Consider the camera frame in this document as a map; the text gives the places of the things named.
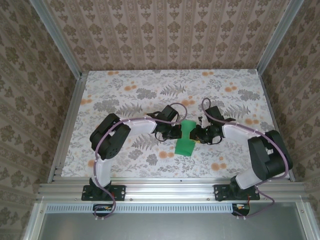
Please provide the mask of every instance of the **metal floor panel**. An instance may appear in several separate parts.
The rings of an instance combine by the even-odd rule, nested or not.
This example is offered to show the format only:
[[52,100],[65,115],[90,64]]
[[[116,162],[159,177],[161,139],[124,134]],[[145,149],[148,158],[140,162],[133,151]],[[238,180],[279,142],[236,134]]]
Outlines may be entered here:
[[[252,204],[252,212],[263,204]],[[40,240],[306,240],[295,203],[246,220],[230,213],[46,214]]]

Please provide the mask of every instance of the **patterned wallpaper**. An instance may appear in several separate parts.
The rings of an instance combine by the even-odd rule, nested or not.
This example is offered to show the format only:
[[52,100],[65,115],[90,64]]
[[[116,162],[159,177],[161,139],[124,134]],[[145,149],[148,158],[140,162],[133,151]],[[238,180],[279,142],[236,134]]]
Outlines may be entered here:
[[262,78],[320,223],[320,0],[305,0]]
[[47,181],[75,79],[27,0],[0,1],[0,239],[19,239]]
[[82,71],[254,69],[289,0],[44,0]]

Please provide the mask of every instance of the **green object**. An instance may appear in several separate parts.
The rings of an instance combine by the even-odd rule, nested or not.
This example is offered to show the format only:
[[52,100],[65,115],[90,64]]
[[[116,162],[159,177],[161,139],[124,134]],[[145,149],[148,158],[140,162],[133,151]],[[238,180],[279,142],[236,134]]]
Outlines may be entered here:
[[196,128],[196,122],[191,120],[183,120],[181,122],[182,138],[176,141],[175,154],[190,157],[196,142],[190,139],[190,132]]

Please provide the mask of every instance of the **floral patterned surface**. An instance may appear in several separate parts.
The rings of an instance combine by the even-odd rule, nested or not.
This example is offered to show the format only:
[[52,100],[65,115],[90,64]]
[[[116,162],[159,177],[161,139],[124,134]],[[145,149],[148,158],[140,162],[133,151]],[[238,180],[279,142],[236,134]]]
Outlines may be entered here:
[[[225,117],[260,131],[274,128],[255,69],[91,71],[76,118],[62,171],[64,177],[93,173],[90,134],[110,113],[142,117],[180,102],[187,119],[202,116],[201,100],[209,97]],[[183,115],[183,108],[176,109]],[[247,169],[249,150],[230,139],[218,145],[196,143],[192,156],[174,154],[177,140],[159,142],[153,134],[129,137],[114,157],[113,177],[221,178]]]

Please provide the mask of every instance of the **cable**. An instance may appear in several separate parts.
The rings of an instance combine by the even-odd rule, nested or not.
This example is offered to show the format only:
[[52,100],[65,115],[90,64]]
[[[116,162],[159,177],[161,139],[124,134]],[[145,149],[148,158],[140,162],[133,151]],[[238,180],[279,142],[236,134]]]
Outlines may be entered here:
[[221,143],[222,142],[222,137],[220,136],[220,140],[218,141],[218,142],[214,142],[214,143],[206,143],[206,144],[208,144],[209,146],[211,146],[211,145],[215,145],[215,144],[219,144],[219,143]]
[[168,138],[166,138],[166,139],[160,140],[159,138],[157,138],[157,133],[156,132],[154,133],[154,137],[155,137],[155,139],[157,139],[159,142],[162,142],[162,143],[167,141],[167,139],[168,139]]
[[[97,144],[96,146],[96,149],[95,149],[95,152],[94,152],[94,155],[95,155],[95,161],[94,161],[94,164],[93,164],[93,177],[94,177],[94,180],[95,180],[95,183],[96,185],[102,189],[106,194],[108,194],[110,196],[110,198],[112,199],[112,202],[113,202],[113,208],[111,210],[111,212],[105,216],[103,219],[106,219],[108,217],[111,216],[111,214],[116,210],[116,200],[114,198],[114,196],[112,196],[112,194],[104,189],[103,186],[101,186],[101,184],[99,183],[98,181],[98,178],[97,178],[97,162],[98,162],[98,159],[99,159],[99,155],[98,155],[98,151],[99,151],[99,148],[101,146],[101,144],[103,143],[103,141],[106,139],[106,137],[120,124],[122,123],[126,123],[126,122],[132,122],[132,121],[141,121],[141,120],[148,120],[148,121],[153,121],[153,122],[160,122],[160,123],[164,123],[164,124],[179,124],[181,123],[183,120],[185,120],[187,118],[187,115],[188,115],[188,110],[186,108],[185,105],[183,105],[182,103],[180,102],[174,102],[172,104],[170,104],[170,106],[172,105],[181,105],[184,110],[185,110],[185,115],[182,119],[178,120],[178,121],[164,121],[164,120],[159,120],[159,119],[154,119],[154,118],[151,118],[151,117],[136,117],[136,118],[128,118],[128,119],[123,119],[121,121],[118,121],[116,124],[114,124],[112,127],[110,127],[110,129],[103,135],[103,137],[100,139],[99,143]],[[97,216],[97,208],[95,208],[94,210],[94,216],[96,219],[98,219],[98,216]]]
[[[274,141],[272,141],[269,137],[267,137],[265,134],[263,134],[262,132],[260,132],[260,131],[258,131],[258,130],[254,130],[254,129],[250,128],[250,127],[247,127],[247,126],[242,125],[242,124],[239,124],[239,123],[223,121],[223,120],[219,120],[219,119],[217,119],[217,118],[214,118],[214,117],[210,116],[210,115],[206,112],[206,110],[205,110],[205,106],[204,106],[205,100],[208,100],[208,101],[209,101],[209,108],[211,107],[211,101],[210,101],[210,99],[209,99],[208,97],[205,97],[204,99],[202,99],[202,102],[201,102],[202,111],[204,112],[204,114],[205,114],[208,118],[210,118],[210,119],[212,119],[212,120],[214,120],[214,121],[216,121],[216,122],[218,122],[218,123],[227,124],[227,125],[233,125],[233,126],[236,126],[236,127],[239,127],[239,128],[243,128],[243,129],[245,129],[245,130],[248,130],[248,131],[250,131],[250,132],[253,132],[254,134],[258,134],[258,135],[262,136],[263,138],[265,138],[272,146],[274,146],[274,148],[278,151],[278,153],[280,154],[280,156],[281,156],[282,159],[283,159],[283,163],[284,163],[284,166],[285,166],[285,171],[284,171],[284,174],[283,174],[283,175],[278,176],[278,177],[272,177],[271,179],[282,179],[282,178],[285,178],[285,177],[288,175],[289,165],[288,165],[286,156],[285,156],[285,154],[281,151],[281,149],[279,148],[279,146],[278,146]],[[271,207],[273,204],[275,204],[275,200],[274,200],[272,197],[270,197],[270,196],[266,195],[265,193],[261,192],[261,191],[258,189],[258,187],[257,187],[258,185],[261,185],[261,184],[263,184],[263,183],[265,183],[265,182],[266,182],[266,181],[262,181],[262,182],[256,184],[254,187],[255,187],[255,189],[258,191],[258,193],[260,193],[262,196],[265,196],[266,198],[270,199],[270,200],[272,201],[272,203],[269,204],[268,206],[264,207],[263,209],[261,209],[261,210],[255,212],[255,213],[249,215],[249,216],[243,216],[243,215],[240,214],[239,212],[234,211],[236,214],[239,214],[241,218],[245,219],[245,218],[254,217],[254,216],[256,216],[256,215],[264,212],[265,210],[267,210],[267,209],[268,209],[269,207]]]
[[[95,216],[95,220],[98,220],[97,210],[98,209],[102,209],[102,208],[106,208],[106,206],[105,205],[97,205],[97,206],[95,206],[95,209],[94,209],[94,212],[93,212],[93,215]],[[107,218],[108,215],[106,215],[105,217],[102,216],[101,219],[103,220],[103,219]]]
[[261,210],[256,211],[255,213],[252,213],[252,214],[250,214],[250,215],[248,215],[248,216],[243,216],[240,212],[233,210],[236,214],[239,215],[238,217],[243,218],[243,219],[252,218],[252,217],[257,216],[258,214],[264,212],[265,210],[267,210],[268,208],[270,208],[273,204],[275,204],[275,200],[274,200],[272,197],[270,197],[270,196],[268,196],[267,194],[265,194],[265,193],[263,193],[262,191],[260,191],[257,186],[255,186],[255,189],[257,190],[257,192],[258,192],[259,194],[261,194],[262,196],[270,199],[272,202],[271,202],[269,205],[267,205],[266,207],[262,208]]
[[209,101],[209,107],[211,106],[211,101],[210,101],[209,98],[205,97],[205,98],[202,100],[202,103],[201,103],[202,111],[204,112],[204,114],[205,114],[208,118],[210,118],[210,119],[212,119],[212,120],[214,120],[214,121],[216,121],[216,122],[218,122],[218,123],[237,126],[237,127],[239,127],[239,128],[248,130],[248,131],[250,131],[250,132],[252,132],[252,133],[254,133],[254,134],[260,135],[261,137],[265,138],[272,146],[274,146],[274,148],[278,151],[278,153],[280,154],[280,156],[281,156],[282,159],[283,159],[283,163],[284,163],[284,166],[285,166],[285,171],[284,171],[284,174],[283,174],[283,175],[277,176],[277,177],[272,177],[271,179],[283,179],[284,177],[286,177],[286,176],[288,175],[289,166],[288,166],[288,162],[287,162],[286,156],[285,156],[285,154],[281,151],[281,149],[278,147],[278,145],[277,145],[274,141],[272,141],[272,140],[271,140],[269,137],[267,137],[264,133],[262,133],[262,132],[260,132],[260,131],[258,131],[258,130],[254,130],[254,129],[248,127],[248,126],[242,125],[242,124],[240,124],[240,123],[234,123],[234,122],[231,122],[231,121],[219,120],[219,119],[217,119],[217,118],[214,118],[214,117],[210,116],[210,115],[206,112],[205,107],[204,107],[204,102],[205,102],[205,100],[208,100],[208,101]]

